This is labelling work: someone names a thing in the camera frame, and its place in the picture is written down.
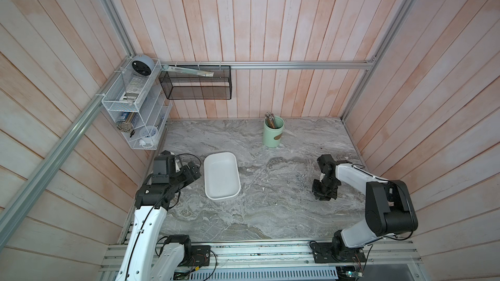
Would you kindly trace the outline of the pile of metal screws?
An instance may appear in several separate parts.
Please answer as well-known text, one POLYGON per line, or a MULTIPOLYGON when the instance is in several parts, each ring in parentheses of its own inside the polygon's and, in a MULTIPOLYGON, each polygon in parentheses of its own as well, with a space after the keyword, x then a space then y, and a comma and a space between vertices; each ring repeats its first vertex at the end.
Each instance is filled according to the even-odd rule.
POLYGON ((297 181, 297 184, 301 187, 307 186, 307 176, 305 174, 297 174, 296 181, 297 181))

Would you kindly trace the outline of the white rectangular storage box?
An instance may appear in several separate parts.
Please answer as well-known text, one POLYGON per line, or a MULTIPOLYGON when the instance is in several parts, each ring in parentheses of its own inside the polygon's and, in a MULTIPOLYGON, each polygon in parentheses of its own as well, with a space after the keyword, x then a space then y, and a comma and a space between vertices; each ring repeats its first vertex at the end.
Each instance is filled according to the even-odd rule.
POLYGON ((240 193, 238 164, 233 153, 211 154, 205 158, 203 168, 205 194, 209 199, 229 200, 240 193))

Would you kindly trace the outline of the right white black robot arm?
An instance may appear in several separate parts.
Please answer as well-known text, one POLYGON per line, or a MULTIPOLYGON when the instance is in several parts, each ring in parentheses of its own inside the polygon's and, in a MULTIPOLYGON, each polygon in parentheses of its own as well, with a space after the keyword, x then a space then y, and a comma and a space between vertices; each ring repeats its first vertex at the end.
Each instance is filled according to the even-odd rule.
POLYGON ((375 176, 350 161, 337 161, 331 155, 318 157, 321 172, 313 180, 316 199, 337 199, 338 188, 346 183, 365 196, 365 216, 357 224, 335 233, 333 252, 340 254, 363 248, 369 243, 399 234, 413 234, 418 220, 407 185, 375 176))

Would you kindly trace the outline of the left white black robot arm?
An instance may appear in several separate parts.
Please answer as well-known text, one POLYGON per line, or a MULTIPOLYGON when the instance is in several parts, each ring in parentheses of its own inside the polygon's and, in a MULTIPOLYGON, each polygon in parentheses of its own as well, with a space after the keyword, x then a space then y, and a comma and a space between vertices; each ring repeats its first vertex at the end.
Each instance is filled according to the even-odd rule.
POLYGON ((156 254, 161 226, 171 201, 181 190, 201 177, 200 162, 183 164, 179 155, 164 151, 155 157, 152 172, 135 194, 135 212, 131 240, 116 280, 170 280, 180 264, 190 260, 188 235, 170 235, 156 254))

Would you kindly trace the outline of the green pen holder cup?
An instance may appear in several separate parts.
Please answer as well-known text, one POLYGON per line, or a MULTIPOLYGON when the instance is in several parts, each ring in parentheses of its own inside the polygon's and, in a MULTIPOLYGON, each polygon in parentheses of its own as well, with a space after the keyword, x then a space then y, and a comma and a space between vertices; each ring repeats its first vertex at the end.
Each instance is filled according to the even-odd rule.
POLYGON ((268 148, 276 148, 281 143, 283 131, 285 129, 285 121, 275 116, 273 118, 273 126, 271 126, 269 118, 265 118, 263 131, 263 144, 268 148))

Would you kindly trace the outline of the pens in green cup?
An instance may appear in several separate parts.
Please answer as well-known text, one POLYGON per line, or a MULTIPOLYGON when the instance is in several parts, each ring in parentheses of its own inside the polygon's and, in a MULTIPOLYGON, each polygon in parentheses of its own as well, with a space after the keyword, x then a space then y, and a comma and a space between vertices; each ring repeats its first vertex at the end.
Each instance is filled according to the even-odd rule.
POLYGON ((275 120, 275 116, 273 113, 271 112, 267 112, 265 114, 265 120, 266 120, 266 124, 269 128, 272 128, 272 129, 277 129, 277 125, 276 125, 276 120, 275 120))

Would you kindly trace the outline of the flat packaged item on basket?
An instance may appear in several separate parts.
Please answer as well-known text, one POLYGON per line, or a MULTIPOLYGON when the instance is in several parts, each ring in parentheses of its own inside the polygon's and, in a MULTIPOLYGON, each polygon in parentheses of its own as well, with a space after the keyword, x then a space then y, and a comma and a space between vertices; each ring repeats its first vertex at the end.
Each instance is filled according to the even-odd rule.
POLYGON ((179 66, 164 65, 164 66, 162 66, 161 70, 164 72, 172 72, 172 73, 176 73, 176 74, 196 75, 196 76, 207 77, 207 78, 211 78, 214 76, 213 72, 204 71, 204 70, 196 70, 196 69, 191 69, 191 68, 183 68, 183 67, 179 67, 179 66))

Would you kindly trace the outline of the round grey alarm clock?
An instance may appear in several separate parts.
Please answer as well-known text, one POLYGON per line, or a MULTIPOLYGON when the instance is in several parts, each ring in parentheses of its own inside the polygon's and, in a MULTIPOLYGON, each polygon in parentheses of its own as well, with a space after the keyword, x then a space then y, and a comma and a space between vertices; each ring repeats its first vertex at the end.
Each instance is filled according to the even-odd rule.
POLYGON ((155 62, 147 55, 137 55, 132 59, 132 68, 139 75, 151 75, 154 67, 155 62))

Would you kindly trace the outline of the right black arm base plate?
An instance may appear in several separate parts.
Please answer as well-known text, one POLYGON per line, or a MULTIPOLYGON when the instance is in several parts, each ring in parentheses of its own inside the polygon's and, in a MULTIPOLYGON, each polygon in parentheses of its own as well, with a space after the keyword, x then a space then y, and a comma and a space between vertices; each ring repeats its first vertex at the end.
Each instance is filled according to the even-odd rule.
POLYGON ((365 263, 366 257, 361 248, 346 248, 334 243, 319 243, 310 241, 309 247, 312 250, 316 264, 332 263, 365 263))

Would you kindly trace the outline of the aluminium front frame rails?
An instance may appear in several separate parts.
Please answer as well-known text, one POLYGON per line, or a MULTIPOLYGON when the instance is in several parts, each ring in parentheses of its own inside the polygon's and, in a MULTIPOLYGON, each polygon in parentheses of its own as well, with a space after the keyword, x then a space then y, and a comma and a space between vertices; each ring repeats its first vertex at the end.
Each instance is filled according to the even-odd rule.
MULTIPOLYGON (((308 240, 194 243, 211 246, 210 265, 178 266, 171 280, 429 280, 415 244, 380 240, 365 263, 316 264, 308 240)), ((127 245, 112 245, 97 279, 116 280, 127 245)))

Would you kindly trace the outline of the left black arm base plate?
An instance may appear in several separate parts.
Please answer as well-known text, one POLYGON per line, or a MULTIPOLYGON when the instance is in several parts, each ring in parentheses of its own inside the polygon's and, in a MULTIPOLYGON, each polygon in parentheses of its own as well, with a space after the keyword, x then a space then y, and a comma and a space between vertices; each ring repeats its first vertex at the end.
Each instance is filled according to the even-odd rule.
POLYGON ((206 267, 210 265, 211 246, 195 245, 184 253, 180 267, 206 267))

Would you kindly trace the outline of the horizontal aluminium wall rail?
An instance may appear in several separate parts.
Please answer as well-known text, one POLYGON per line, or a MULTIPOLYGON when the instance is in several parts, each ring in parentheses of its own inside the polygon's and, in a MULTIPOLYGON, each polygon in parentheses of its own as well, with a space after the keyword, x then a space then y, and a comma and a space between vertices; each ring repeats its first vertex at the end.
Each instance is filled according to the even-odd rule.
POLYGON ((370 61, 162 61, 169 66, 231 66, 235 70, 368 70, 370 61))

